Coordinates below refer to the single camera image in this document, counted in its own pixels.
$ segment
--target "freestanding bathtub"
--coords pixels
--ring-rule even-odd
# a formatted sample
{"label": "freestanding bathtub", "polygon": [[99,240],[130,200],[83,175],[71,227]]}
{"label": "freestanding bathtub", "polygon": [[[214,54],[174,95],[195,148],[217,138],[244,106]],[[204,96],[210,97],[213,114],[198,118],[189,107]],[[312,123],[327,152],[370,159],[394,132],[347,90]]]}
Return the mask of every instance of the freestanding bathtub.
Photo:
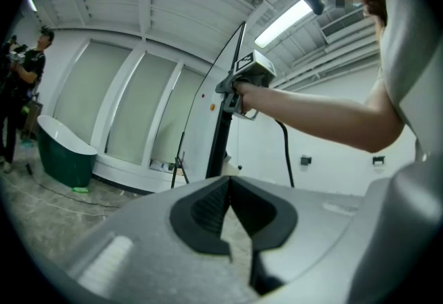
{"label": "freestanding bathtub", "polygon": [[38,145],[46,173],[69,187],[86,187],[97,150],[50,116],[40,116]]}

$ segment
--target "frosted glass panel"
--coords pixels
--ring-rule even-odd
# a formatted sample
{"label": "frosted glass panel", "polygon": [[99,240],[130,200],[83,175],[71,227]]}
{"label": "frosted glass panel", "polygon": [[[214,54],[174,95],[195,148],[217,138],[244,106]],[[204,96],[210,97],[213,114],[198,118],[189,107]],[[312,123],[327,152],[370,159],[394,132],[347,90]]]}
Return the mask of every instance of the frosted glass panel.
{"label": "frosted glass panel", "polygon": [[127,85],[109,133],[106,153],[141,165],[163,90],[177,64],[146,54]]}
{"label": "frosted glass panel", "polygon": [[75,63],[55,108],[54,117],[86,143],[103,98],[129,49],[91,42]]}
{"label": "frosted glass panel", "polygon": [[162,163],[174,163],[181,134],[204,76],[184,68],[171,93],[159,132],[152,150],[152,159]]}

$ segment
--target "air vent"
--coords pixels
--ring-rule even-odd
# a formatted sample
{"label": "air vent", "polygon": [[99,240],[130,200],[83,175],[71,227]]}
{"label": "air vent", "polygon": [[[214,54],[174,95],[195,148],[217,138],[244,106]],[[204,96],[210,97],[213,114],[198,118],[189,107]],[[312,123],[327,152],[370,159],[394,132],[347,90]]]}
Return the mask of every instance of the air vent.
{"label": "air vent", "polygon": [[335,33],[343,30],[344,28],[350,27],[357,22],[363,21],[366,17],[363,14],[363,9],[355,10],[346,16],[340,17],[334,22],[323,27],[321,30],[326,38],[334,35]]}

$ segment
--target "green bathtub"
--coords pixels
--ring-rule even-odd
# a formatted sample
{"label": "green bathtub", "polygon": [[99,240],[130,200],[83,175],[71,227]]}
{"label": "green bathtub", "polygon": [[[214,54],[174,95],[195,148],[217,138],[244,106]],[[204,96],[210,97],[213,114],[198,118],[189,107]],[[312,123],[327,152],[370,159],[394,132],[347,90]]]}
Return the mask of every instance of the green bathtub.
{"label": "green bathtub", "polygon": [[97,150],[50,116],[40,116],[38,146],[45,172],[69,187],[86,187]]}

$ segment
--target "man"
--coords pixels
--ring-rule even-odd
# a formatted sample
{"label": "man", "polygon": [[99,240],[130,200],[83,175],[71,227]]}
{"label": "man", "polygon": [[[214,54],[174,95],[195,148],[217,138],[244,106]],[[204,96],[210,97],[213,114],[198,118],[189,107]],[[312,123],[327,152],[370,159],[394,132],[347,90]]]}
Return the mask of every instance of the man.
{"label": "man", "polygon": [[53,43],[54,32],[48,27],[42,28],[37,48],[25,53],[23,64],[12,62],[11,73],[6,78],[3,90],[0,91],[0,135],[3,136],[4,120],[8,119],[6,147],[3,139],[0,143],[0,163],[4,162],[3,171],[12,170],[14,158],[16,129],[21,109],[33,97],[33,90],[42,79],[46,57],[44,51]]}
{"label": "man", "polygon": [[0,84],[6,78],[9,72],[10,60],[8,54],[11,50],[11,46],[17,44],[17,36],[13,35],[6,43],[3,43],[0,50]]}

